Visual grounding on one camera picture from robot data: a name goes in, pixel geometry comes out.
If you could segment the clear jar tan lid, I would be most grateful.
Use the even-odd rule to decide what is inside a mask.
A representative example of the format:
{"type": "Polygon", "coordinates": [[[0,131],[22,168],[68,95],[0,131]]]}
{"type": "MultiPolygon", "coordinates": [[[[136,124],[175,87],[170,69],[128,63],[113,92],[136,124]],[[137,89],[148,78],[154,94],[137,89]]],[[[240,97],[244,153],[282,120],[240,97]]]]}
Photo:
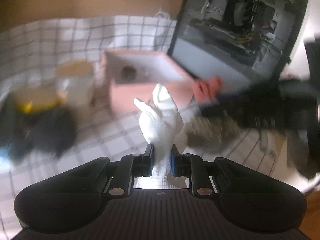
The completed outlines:
{"type": "Polygon", "coordinates": [[[56,89],[59,97],[75,109],[92,106],[94,95],[94,69],[88,61],[69,61],[57,66],[56,89]]]}

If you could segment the white sock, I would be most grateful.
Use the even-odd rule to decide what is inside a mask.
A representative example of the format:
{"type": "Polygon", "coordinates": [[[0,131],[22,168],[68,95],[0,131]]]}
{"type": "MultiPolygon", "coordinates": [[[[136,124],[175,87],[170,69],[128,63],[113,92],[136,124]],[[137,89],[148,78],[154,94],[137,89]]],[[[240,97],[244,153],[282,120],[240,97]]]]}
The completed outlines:
{"type": "Polygon", "coordinates": [[[180,153],[187,147],[184,122],[167,88],[158,83],[152,91],[153,104],[139,98],[135,106],[141,111],[139,126],[148,144],[154,147],[152,175],[167,178],[171,170],[170,154],[175,145],[180,153]]]}

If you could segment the grey fuzzy cloth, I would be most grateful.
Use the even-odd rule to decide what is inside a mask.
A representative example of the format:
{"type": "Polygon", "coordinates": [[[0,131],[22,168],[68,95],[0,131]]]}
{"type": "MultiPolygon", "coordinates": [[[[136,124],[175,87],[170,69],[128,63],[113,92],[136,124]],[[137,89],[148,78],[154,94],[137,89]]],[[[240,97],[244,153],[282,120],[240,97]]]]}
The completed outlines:
{"type": "Polygon", "coordinates": [[[229,116],[193,117],[185,124],[187,146],[202,152],[222,152],[241,132],[237,122],[229,116]]]}

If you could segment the yellow round sponge pad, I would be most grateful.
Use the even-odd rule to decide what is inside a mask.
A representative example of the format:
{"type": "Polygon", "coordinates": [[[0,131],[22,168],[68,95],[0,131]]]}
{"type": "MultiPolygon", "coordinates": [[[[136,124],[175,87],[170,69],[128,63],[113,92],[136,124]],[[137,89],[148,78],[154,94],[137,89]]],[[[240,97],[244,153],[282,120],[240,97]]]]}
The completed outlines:
{"type": "Polygon", "coordinates": [[[54,86],[21,86],[14,90],[17,109],[24,114],[49,111],[61,105],[54,86]]]}

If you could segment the black knit cloth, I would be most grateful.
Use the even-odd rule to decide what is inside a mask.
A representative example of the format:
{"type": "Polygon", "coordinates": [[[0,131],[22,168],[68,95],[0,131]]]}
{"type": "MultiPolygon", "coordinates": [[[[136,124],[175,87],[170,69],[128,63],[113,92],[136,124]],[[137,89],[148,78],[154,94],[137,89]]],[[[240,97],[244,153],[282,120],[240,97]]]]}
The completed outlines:
{"type": "Polygon", "coordinates": [[[77,139],[77,127],[72,112],[57,106],[35,114],[16,112],[13,135],[7,145],[7,159],[20,164],[33,150],[59,159],[77,139]]]}

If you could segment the pink storage box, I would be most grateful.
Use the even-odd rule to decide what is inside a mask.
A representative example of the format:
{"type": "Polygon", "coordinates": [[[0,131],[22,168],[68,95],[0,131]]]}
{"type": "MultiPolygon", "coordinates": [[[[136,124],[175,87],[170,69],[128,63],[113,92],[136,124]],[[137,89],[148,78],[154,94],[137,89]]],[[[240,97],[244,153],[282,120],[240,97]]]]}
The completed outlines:
{"type": "Polygon", "coordinates": [[[160,51],[104,51],[101,66],[105,71],[104,90],[113,113],[135,111],[133,101],[152,100],[156,84],[163,84],[178,107],[193,97],[194,79],[167,54],[160,51]]]}

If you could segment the white checkered tablecloth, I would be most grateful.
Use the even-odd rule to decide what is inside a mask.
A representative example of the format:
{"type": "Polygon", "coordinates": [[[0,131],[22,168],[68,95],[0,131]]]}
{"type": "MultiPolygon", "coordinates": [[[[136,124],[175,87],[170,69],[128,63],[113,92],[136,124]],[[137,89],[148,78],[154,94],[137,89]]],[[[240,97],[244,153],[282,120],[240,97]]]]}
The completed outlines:
{"type": "Polygon", "coordinates": [[[34,22],[1,37],[1,239],[305,239],[296,188],[216,157],[257,152],[251,122],[283,125],[249,94],[190,112],[192,78],[163,53],[115,50],[97,36],[99,72],[71,62],[34,22]]]}

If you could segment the pink scrunchie cloth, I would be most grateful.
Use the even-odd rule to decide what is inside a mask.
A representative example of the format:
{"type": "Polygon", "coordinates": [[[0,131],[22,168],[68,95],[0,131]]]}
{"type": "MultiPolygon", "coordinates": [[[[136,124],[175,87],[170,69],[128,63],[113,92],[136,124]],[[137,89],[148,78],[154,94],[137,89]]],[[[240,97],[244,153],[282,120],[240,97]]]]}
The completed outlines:
{"type": "Polygon", "coordinates": [[[215,100],[223,87],[222,79],[218,76],[209,79],[197,79],[193,84],[193,93],[197,103],[215,100]]]}

